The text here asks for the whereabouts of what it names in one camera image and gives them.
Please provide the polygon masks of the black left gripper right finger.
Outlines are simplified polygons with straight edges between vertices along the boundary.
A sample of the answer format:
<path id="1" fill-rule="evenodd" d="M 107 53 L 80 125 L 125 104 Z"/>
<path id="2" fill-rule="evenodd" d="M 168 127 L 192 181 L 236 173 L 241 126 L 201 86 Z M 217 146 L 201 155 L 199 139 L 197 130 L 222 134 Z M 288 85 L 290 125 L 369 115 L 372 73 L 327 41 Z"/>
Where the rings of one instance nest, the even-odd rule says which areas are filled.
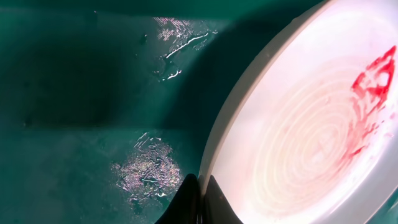
<path id="1" fill-rule="evenodd" d="M 204 224 L 243 224 L 211 175 L 203 198 Z"/>

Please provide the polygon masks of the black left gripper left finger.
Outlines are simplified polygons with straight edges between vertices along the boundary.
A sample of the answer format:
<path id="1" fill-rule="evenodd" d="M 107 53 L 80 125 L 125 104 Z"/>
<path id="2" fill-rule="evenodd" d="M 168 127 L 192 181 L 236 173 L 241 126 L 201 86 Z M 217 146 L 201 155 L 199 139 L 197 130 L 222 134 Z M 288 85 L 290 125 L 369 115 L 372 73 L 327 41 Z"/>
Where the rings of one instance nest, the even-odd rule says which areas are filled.
<path id="1" fill-rule="evenodd" d="M 197 224 L 199 184 L 194 174 L 188 174 L 163 215 L 155 224 Z"/>

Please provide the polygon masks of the light blue plate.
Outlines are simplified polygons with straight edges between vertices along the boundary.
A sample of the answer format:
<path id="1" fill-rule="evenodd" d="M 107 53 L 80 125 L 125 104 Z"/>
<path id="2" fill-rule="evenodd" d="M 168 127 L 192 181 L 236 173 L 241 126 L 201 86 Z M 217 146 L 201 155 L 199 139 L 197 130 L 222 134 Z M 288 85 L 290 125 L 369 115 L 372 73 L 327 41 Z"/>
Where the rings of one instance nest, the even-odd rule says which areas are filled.
<path id="1" fill-rule="evenodd" d="M 397 190 L 397 0 L 322 1 L 254 58 L 201 160 L 242 223 L 367 223 Z"/>

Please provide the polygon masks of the teal plastic tray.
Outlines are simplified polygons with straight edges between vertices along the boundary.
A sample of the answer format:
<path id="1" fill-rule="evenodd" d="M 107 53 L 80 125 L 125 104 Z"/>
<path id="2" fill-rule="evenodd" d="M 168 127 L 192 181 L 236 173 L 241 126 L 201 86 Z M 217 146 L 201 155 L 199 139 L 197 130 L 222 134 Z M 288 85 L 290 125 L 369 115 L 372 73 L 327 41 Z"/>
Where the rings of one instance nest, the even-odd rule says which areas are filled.
<path id="1" fill-rule="evenodd" d="M 1 222 L 155 223 L 314 1 L 2 1 Z"/>

